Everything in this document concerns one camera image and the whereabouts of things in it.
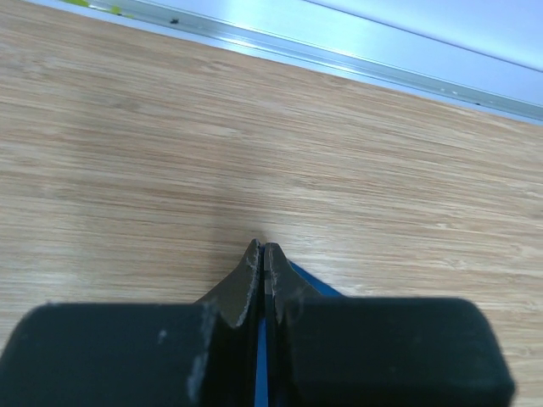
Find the blue mickey t-shirt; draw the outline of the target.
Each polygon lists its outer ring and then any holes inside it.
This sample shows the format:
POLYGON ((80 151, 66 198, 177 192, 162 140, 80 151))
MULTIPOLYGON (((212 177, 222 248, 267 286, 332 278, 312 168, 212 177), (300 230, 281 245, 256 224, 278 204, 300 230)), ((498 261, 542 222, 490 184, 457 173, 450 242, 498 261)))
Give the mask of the blue mickey t-shirt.
MULTIPOLYGON (((299 265, 289 261, 289 265, 321 295, 328 297, 343 297, 343 294, 326 282, 313 276, 299 265)), ((258 347, 255 369, 255 401, 254 407, 268 407, 270 401, 268 375, 267 375, 267 344, 266 344, 266 318, 261 316, 258 325, 258 347)))

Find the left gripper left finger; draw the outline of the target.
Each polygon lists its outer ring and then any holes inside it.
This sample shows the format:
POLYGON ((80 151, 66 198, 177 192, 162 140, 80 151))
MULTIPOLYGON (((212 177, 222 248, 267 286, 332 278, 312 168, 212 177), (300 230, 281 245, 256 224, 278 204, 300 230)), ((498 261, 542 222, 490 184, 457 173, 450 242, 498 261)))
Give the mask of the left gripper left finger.
POLYGON ((251 406, 261 248, 191 304, 44 304, 1 356, 4 406, 251 406))

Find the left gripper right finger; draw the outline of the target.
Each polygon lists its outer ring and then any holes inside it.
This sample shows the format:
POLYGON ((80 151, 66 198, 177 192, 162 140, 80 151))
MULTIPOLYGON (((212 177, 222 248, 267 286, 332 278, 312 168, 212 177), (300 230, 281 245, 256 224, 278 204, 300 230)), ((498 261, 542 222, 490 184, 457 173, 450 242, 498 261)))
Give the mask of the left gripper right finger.
POLYGON ((271 406, 508 406, 515 382, 463 298, 347 297, 262 251, 271 406))

